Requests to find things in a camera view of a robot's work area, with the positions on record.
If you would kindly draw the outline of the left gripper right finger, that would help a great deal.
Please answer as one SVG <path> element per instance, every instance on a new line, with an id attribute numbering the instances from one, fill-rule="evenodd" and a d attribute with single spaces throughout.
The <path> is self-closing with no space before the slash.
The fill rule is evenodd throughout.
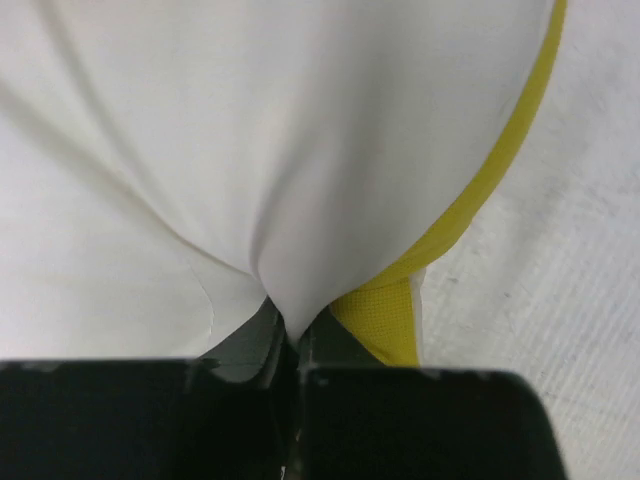
<path id="1" fill-rule="evenodd" d="M 383 368 L 334 316 L 324 308 L 304 332 L 298 344 L 298 375 L 302 380 L 314 368 Z"/>

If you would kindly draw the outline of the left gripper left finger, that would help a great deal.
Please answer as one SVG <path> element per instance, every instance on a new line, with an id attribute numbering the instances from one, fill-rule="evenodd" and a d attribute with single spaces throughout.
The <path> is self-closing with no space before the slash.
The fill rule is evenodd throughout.
<path id="1" fill-rule="evenodd" d="M 199 363 L 227 384 L 267 389 L 286 362 L 287 352 L 283 319 L 266 299 L 239 329 L 201 356 Z"/>

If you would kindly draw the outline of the white pillow yellow edge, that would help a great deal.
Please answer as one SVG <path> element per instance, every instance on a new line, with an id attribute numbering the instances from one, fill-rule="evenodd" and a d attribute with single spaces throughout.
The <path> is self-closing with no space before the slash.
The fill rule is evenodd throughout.
<path id="1" fill-rule="evenodd" d="M 1 355 L 197 357 L 273 304 L 417 365 L 562 1 L 5 1 Z"/>

